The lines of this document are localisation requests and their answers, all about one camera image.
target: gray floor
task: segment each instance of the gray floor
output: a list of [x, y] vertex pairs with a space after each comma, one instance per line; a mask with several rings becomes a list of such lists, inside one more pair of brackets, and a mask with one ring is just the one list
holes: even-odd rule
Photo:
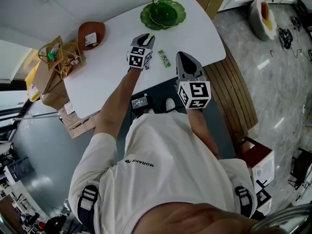
[[[300, 48], [298, 35], [308, 56], [312, 42], [302, 28], [297, 35], [292, 30], [290, 16], [296, 14], [291, 5], [270, 4], [270, 8], [276, 23], [292, 32], [295, 53]], [[312, 88], [312, 65], [306, 57], [299, 55], [296, 59], [291, 50], [283, 49], [278, 37], [268, 42], [259, 40], [249, 27], [245, 7], [219, 13], [214, 24], [242, 72], [256, 109], [259, 125], [250, 131], [250, 137], [275, 150], [275, 179], [267, 187], [274, 212], [285, 208], [293, 198], [289, 198], [294, 189], [287, 178], [293, 152], [308, 134], [302, 108]], [[270, 63], [259, 69], [266, 60]]]
[[[174, 88], [175, 80], [152, 87], [142, 94], [153, 96], [155, 112], [165, 111], [165, 100], [168, 97], [176, 101], [176, 106], [182, 106]], [[32, 115], [53, 112], [41, 101], [33, 103], [30, 108]], [[234, 149], [226, 125], [212, 99], [203, 111], [206, 121], [212, 131], [223, 158], [234, 157]], [[125, 117], [117, 139], [119, 158], [124, 155], [125, 137], [130, 127], [130, 109]], [[19, 156], [28, 156], [35, 168], [35, 173], [22, 180], [32, 198], [44, 212], [54, 216], [63, 207], [68, 197], [69, 186], [74, 169], [86, 149], [93, 130], [70, 139], [63, 124], [58, 118], [24, 120], [13, 138], [14, 147]]]

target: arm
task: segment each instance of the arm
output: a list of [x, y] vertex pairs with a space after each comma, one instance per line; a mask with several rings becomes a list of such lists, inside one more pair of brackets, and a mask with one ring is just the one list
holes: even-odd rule
[[198, 109], [187, 109], [192, 132], [208, 147], [217, 159], [221, 159], [218, 147], [210, 134], [206, 120], [201, 111]]
[[78, 201], [84, 188], [90, 181], [98, 181], [110, 167], [116, 165], [116, 138], [140, 73], [140, 69], [130, 69], [98, 115], [95, 133], [75, 169], [70, 185], [68, 200], [77, 218]]
[[141, 69], [131, 68], [109, 96], [98, 115], [94, 135], [107, 133], [117, 138], [140, 73]]

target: cardboard box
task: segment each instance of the cardboard box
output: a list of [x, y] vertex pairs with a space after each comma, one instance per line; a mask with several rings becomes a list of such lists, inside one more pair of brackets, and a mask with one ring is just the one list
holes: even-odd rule
[[80, 119], [75, 112], [68, 115], [65, 107], [62, 107], [58, 113], [62, 117], [63, 123], [71, 138], [76, 138], [90, 129], [95, 128], [98, 117], [98, 113], [96, 113]]
[[54, 69], [48, 70], [48, 64], [46, 64], [44, 61], [39, 63], [33, 84], [41, 94], [44, 95], [49, 92], [50, 85], [55, 76], [55, 73], [56, 71]]
[[55, 75], [50, 84], [49, 92], [44, 95], [40, 93], [40, 98], [44, 105], [50, 106], [56, 110], [61, 109], [69, 102], [64, 81], [62, 81], [58, 75]]

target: white t-shirt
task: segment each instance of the white t-shirt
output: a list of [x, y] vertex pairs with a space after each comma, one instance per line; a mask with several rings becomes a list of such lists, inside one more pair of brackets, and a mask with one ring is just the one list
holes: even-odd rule
[[246, 163], [217, 160], [192, 132], [186, 114], [142, 115], [130, 127], [124, 159], [117, 162], [116, 157], [115, 139], [97, 134], [72, 179], [69, 202], [78, 217], [83, 189], [100, 176], [96, 234], [130, 234], [148, 210], [168, 202], [209, 203], [240, 213], [230, 181], [234, 177], [256, 202]]

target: shoulder strap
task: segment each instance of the shoulder strap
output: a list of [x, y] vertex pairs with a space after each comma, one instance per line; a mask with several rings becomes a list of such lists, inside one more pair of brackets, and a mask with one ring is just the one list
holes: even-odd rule
[[94, 205], [98, 200], [100, 177], [98, 176], [95, 180], [88, 181], [89, 185], [83, 189], [78, 201], [78, 218], [91, 234], [96, 234], [94, 228]]

